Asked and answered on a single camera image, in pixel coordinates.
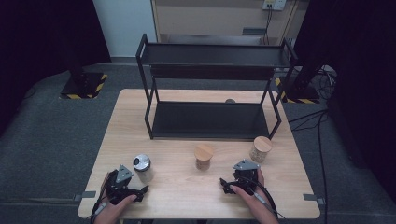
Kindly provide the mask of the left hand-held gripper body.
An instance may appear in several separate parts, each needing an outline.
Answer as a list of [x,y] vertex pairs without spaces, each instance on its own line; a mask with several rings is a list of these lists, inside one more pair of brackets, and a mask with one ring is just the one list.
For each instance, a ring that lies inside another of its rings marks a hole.
[[123,164],[119,169],[109,173],[106,182],[106,196],[112,204],[118,204],[130,195],[142,194],[140,189],[128,188],[133,175]]

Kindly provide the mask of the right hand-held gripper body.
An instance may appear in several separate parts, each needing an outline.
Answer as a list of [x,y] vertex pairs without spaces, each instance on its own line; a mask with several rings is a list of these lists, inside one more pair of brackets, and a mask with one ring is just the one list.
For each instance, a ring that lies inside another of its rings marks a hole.
[[258,169],[260,165],[247,159],[242,159],[234,168],[233,185],[243,189],[247,194],[253,195],[258,186]]

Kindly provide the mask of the glass jar with metal lid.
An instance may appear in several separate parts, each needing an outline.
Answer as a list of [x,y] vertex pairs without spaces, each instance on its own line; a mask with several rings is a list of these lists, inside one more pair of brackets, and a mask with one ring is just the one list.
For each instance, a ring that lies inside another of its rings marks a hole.
[[151,169],[151,160],[147,154],[139,154],[135,156],[133,166],[143,183],[148,183],[152,180],[153,173]]

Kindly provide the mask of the small jar with wooden lid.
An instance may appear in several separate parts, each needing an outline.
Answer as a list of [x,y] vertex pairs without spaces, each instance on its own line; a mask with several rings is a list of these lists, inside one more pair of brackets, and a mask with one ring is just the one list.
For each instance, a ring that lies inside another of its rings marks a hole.
[[198,170],[206,171],[210,167],[214,149],[206,144],[198,145],[194,150],[195,166]]

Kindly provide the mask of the black two-tier metal rack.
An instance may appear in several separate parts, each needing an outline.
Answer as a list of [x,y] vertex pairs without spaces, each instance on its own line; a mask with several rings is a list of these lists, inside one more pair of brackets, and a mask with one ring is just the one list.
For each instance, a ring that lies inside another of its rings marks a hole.
[[[290,69],[290,43],[279,46],[150,43],[143,35],[135,57],[148,103],[155,104],[153,118],[146,110],[150,138],[271,139],[281,124],[277,96],[271,82],[277,68]],[[153,81],[161,79],[264,81],[262,98],[269,98],[276,116],[269,129],[264,101],[258,103],[180,102],[162,100],[157,84],[148,84],[145,67]]]

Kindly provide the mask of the person's right hand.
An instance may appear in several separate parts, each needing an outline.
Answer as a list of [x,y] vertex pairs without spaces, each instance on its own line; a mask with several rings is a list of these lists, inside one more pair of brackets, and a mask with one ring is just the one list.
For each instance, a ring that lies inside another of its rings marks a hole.
[[[262,175],[262,170],[260,168],[258,169],[258,181],[259,181],[259,183],[264,185],[264,178]],[[236,193],[236,195],[238,195],[242,198],[242,200],[247,204],[250,212],[252,210],[259,210],[259,209],[267,209],[268,210],[268,208],[266,208],[266,206],[263,203],[261,203],[259,201],[259,199],[257,199],[254,195],[247,194],[243,189],[241,189],[237,186],[231,185],[230,188]],[[256,188],[255,192],[258,193],[265,201],[267,201],[267,197],[265,196],[265,194],[262,192],[262,190],[260,188]]]

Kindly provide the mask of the person's left hand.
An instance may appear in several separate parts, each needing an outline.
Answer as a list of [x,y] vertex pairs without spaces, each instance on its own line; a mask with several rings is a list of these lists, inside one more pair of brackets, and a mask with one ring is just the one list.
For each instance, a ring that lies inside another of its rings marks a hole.
[[101,186],[101,191],[103,192],[103,195],[100,197],[100,205],[106,203],[106,206],[98,215],[95,216],[92,224],[117,224],[119,216],[136,199],[135,195],[130,195],[116,205],[110,203],[106,196],[107,179],[108,175],[105,176],[104,182]]

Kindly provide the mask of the wide jar with wooden lid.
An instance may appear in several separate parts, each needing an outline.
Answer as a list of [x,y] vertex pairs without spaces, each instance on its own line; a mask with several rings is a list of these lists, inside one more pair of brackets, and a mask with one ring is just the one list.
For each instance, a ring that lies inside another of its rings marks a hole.
[[251,150],[249,152],[250,158],[258,163],[264,162],[268,153],[272,150],[273,144],[271,140],[264,136],[258,136],[252,143]]

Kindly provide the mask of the black stand with striped base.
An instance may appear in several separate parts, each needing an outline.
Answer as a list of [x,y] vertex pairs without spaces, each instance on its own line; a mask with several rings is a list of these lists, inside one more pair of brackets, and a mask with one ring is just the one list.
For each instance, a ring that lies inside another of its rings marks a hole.
[[290,58],[290,69],[285,76],[276,79],[277,100],[282,103],[318,104],[319,94],[310,82],[319,67],[307,63],[294,75],[293,71],[297,66],[298,56],[291,46],[287,46],[287,53]]
[[68,71],[70,78],[60,93],[62,99],[93,99],[107,78],[104,73],[86,72],[79,63],[72,64]]

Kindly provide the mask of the grey cabinet label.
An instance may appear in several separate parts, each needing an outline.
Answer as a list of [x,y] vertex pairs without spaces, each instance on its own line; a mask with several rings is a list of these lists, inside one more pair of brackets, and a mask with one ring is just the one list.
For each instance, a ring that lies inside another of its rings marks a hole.
[[242,34],[243,35],[265,35],[266,29],[265,28],[244,27]]

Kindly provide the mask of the dark curtain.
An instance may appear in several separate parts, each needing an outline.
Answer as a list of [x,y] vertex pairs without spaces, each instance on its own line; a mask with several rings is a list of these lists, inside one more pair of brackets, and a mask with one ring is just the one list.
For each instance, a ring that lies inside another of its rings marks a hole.
[[297,87],[335,70],[328,106],[346,150],[396,201],[396,0],[309,0],[295,50]]
[[0,0],[0,135],[37,81],[109,60],[93,0]]

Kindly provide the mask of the beige wooden cabinet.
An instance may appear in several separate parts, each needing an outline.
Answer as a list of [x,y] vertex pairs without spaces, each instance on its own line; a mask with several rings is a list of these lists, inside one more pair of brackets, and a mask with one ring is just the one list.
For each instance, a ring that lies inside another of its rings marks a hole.
[[[192,42],[208,38],[278,45],[299,34],[310,0],[287,0],[282,11],[263,10],[264,0],[151,0],[157,40]],[[243,35],[243,28],[265,35]]]

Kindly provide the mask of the grey table bracket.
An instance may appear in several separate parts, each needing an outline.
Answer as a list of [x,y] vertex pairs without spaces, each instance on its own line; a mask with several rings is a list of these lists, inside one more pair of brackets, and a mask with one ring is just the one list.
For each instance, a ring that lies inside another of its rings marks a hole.
[[322,197],[318,197],[315,194],[304,194],[304,200],[310,202],[316,202],[318,205],[325,205],[326,201]]
[[94,191],[92,191],[92,190],[84,191],[80,194],[75,194],[73,200],[74,200],[74,202],[80,202],[83,198],[94,198],[95,195],[96,195],[95,190]]

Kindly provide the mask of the white wall socket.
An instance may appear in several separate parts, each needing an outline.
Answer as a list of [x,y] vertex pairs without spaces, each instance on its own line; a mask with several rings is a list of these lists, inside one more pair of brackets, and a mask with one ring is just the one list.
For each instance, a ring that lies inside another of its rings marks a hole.
[[287,0],[264,0],[262,4],[263,10],[282,11],[287,3]]

